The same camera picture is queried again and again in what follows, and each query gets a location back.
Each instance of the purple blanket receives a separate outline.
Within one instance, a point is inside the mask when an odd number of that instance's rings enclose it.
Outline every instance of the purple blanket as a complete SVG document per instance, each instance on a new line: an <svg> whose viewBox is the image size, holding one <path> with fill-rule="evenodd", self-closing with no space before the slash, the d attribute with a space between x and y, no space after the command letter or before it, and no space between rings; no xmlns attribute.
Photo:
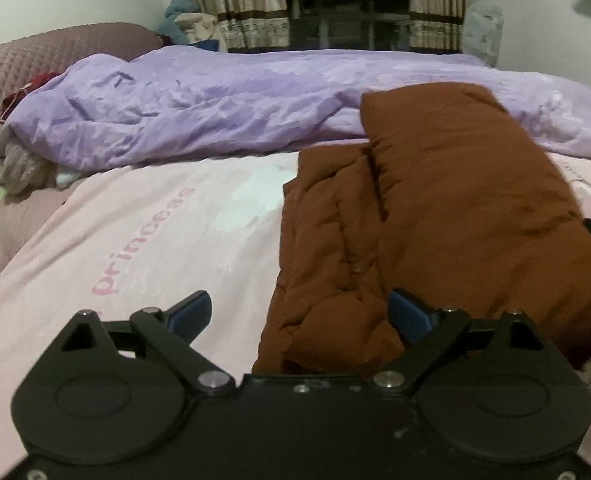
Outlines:
<svg viewBox="0 0 591 480"><path fill-rule="evenodd" d="M546 150L591 157L591 89L537 73L501 72L460 55L327 50L246 56L188 46L132 62L97 54L32 92L10 123L45 158L98 171L360 138L364 92L446 81L490 88Z"/></svg>

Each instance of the metal bolt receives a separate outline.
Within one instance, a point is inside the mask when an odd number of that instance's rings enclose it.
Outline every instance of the metal bolt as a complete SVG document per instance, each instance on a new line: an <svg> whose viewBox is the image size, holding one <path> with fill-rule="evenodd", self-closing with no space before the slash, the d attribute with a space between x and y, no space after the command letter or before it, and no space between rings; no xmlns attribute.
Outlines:
<svg viewBox="0 0 591 480"><path fill-rule="evenodd" d="M202 372L198 376L198 382L205 388L210 390L217 390L229 384L231 377L220 370L210 370L208 372Z"/></svg>
<svg viewBox="0 0 591 480"><path fill-rule="evenodd" d="M44 471L32 469L27 473L27 480L48 480L48 478Z"/></svg>
<svg viewBox="0 0 591 480"><path fill-rule="evenodd" d="M373 376L373 382L381 388L399 388L404 384L404 376L393 370L378 372Z"/></svg>

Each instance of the quilted headboard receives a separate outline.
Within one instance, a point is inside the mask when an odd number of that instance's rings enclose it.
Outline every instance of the quilted headboard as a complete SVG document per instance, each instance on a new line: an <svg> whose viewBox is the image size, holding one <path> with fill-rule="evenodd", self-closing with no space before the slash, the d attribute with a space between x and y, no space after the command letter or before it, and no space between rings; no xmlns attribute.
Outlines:
<svg viewBox="0 0 591 480"><path fill-rule="evenodd" d="M91 54L131 61L163 46L156 33L133 23L62 28L0 45L0 104L41 72L63 72Z"/></svg>

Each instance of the brown jacket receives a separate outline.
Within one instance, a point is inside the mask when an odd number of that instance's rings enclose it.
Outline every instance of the brown jacket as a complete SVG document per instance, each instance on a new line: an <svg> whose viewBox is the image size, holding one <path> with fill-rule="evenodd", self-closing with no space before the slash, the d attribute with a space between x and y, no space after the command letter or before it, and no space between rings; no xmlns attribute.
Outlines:
<svg viewBox="0 0 591 480"><path fill-rule="evenodd" d="M591 355L591 236L569 186L486 89L366 95L370 142L300 154L256 373L367 374L403 347L402 287L474 317L524 310L579 365Z"/></svg>

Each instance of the mattress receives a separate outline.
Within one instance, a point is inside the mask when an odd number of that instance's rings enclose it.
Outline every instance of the mattress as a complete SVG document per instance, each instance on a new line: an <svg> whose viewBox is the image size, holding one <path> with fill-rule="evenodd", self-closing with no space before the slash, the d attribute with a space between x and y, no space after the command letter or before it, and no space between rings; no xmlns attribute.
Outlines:
<svg viewBox="0 0 591 480"><path fill-rule="evenodd" d="M559 166L591 211L591 161ZM238 380L256 358L278 274L282 186L297 154L122 168L80 184L0 275L0 476L25 456L12 395L78 310L127 319L208 290L193 347ZM591 463L591 430L580 454Z"/></svg>

